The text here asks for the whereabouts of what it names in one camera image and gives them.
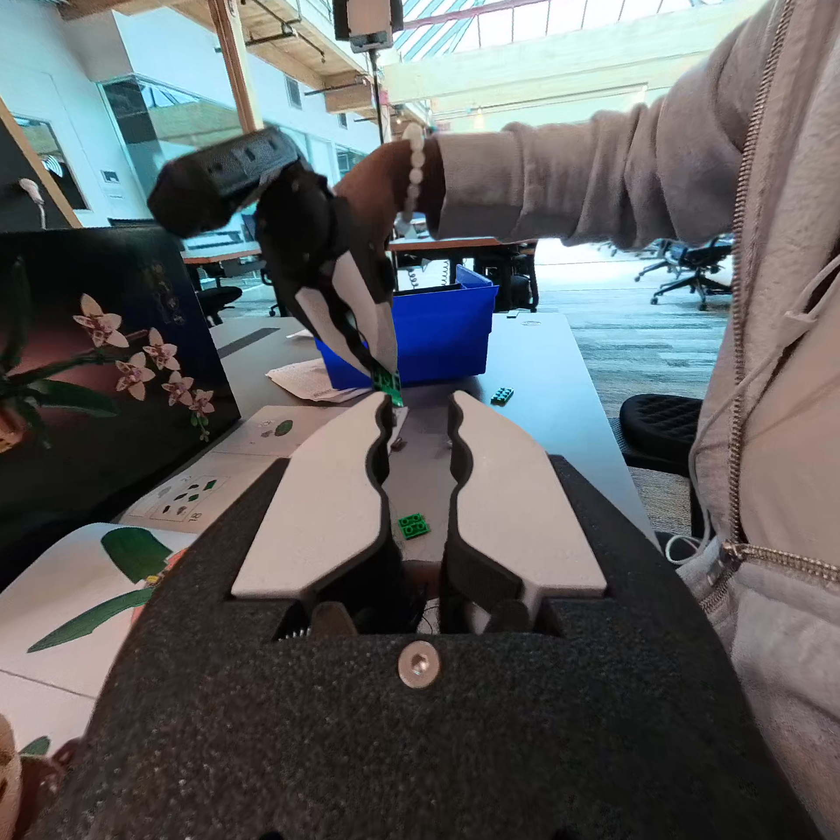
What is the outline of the background wooden table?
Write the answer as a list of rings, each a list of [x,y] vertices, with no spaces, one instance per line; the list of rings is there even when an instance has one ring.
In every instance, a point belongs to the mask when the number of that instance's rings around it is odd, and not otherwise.
[[[496,312],[520,309],[536,312],[539,307],[537,244],[536,239],[502,243],[494,238],[399,238],[386,251],[398,269],[412,270],[427,262],[447,261],[449,285],[456,281],[457,267],[471,259],[475,273],[498,288]]]

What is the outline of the black orchid print box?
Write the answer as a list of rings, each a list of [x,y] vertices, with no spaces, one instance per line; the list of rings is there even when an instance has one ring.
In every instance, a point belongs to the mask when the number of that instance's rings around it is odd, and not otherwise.
[[[172,236],[2,234],[1,574],[106,522],[241,417]]]

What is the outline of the brick orchid model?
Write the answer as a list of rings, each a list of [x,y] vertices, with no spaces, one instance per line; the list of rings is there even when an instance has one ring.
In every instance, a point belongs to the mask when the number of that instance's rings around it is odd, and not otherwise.
[[[69,740],[52,756],[21,754],[14,733],[1,716],[1,838],[24,838],[55,800],[79,747]]]

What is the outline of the black office chair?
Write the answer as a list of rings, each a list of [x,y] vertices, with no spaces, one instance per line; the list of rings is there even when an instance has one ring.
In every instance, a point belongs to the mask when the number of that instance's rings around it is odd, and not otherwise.
[[[633,279],[638,283],[646,275],[661,269],[673,276],[672,280],[653,292],[649,301],[652,306],[657,305],[660,298],[671,291],[687,289],[697,295],[697,309],[706,312],[709,298],[729,297],[732,294],[729,283],[715,280],[723,263],[732,253],[734,241],[731,234],[714,237],[698,247],[664,238],[656,240],[655,245],[655,262],[641,269]]]
[[[199,289],[196,291],[196,299],[208,327],[212,328],[213,326],[222,324],[223,320],[220,312],[231,308],[242,295],[243,290],[241,288],[229,286]]]

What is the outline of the person's right forearm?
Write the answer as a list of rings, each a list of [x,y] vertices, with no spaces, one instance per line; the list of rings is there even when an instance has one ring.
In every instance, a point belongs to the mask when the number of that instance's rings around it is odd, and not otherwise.
[[[672,91],[652,106],[588,122],[437,140],[438,238],[699,245],[729,230],[746,117],[714,92]]]

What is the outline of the black mesh stool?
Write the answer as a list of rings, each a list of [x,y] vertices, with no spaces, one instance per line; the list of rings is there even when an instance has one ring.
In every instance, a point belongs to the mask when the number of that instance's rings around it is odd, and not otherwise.
[[[628,467],[689,477],[702,400],[681,395],[640,394],[621,405],[610,420]]]

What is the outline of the person's right hand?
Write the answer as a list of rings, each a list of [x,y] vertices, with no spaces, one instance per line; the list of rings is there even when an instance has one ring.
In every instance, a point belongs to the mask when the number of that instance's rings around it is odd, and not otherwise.
[[[432,233],[437,232],[445,199],[445,172],[435,137],[423,147],[425,162],[416,210],[423,214]],[[358,163],[334,188],[353,209],[360,226],[379,257],[397,215],[403,210],[408,186],[412,149],[404,140],[382,144]]]

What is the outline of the building instruction booklet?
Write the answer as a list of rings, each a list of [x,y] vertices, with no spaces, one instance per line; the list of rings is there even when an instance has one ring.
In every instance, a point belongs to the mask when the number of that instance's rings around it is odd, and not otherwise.
[[[184,552],[341,407],[267,406],[116,522],[79,528],[2,594],[1,712],[23,754],[78,738],[112,663]]]

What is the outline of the black partition panel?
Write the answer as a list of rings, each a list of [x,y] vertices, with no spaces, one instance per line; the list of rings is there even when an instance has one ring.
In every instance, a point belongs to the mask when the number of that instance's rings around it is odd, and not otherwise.
[[[45,200],[47,229],[82,228],[4,101],[1,101],[1,121],[1,233],[41,230],[37,208],[18,187],[22,178],[38,184]]]

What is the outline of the person's grey hoodie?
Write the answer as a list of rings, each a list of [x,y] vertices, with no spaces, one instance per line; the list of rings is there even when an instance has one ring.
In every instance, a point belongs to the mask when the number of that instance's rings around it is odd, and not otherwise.
[[[838,2],[768,2],[672,91],[685,240],[738,266],[696,477],[718,531],[684,573],[762,734],[838,838]]]

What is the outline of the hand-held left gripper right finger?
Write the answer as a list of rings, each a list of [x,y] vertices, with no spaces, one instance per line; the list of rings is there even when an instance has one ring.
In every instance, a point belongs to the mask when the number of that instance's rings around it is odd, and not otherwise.
[[[545,449],[467,392],[448,404],[452,444],[445,580],[470,617],[536,617],[552,599],[594,602],[607,580]]]

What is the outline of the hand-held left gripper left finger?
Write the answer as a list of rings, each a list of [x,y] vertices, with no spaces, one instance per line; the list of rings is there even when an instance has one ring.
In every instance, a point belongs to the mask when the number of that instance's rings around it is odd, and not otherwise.
[[[308,606],[386,605],[404,587],[384,483],[394,428],[389,395],[374,392],[316,430],[282,474],[231,595]]]

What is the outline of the white folded paper sheet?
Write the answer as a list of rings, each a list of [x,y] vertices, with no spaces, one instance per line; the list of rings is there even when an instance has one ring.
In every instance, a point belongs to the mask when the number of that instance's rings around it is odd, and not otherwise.
[[[310,403],[339,405],[359,396],[366,396],[370,385],[363,387],[336,388],[331,384],[328,370],[322,357],[287,364],[268,371],[266,378],[272,383]]]

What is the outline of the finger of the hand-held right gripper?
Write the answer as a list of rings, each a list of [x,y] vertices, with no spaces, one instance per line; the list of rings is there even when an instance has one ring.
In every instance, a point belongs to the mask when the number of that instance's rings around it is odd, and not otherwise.
[[[302,287],[295,301],[305,316],[309,330],[334,354],[368,378],[375,361],[375,342],[379,338],[379,322],[375,308],[359,312],[341,307],[330,309],[330,303],[344,304],[341,298],[327,299],[315,288]]]
[[[353,317],[355,328],[372,360],[390,374],[397,372],[397,341],[392,304],[378,284],[378,276],[369,280],[357,265],[352,253],[336,260],[332,289]]]

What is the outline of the blue plastic bin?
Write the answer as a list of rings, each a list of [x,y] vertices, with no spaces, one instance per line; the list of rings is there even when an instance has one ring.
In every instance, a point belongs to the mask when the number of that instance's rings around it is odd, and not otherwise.
[[[402,386],[482,375],[498,287],[463,266],[457,282],[399,292],[392,314]]]

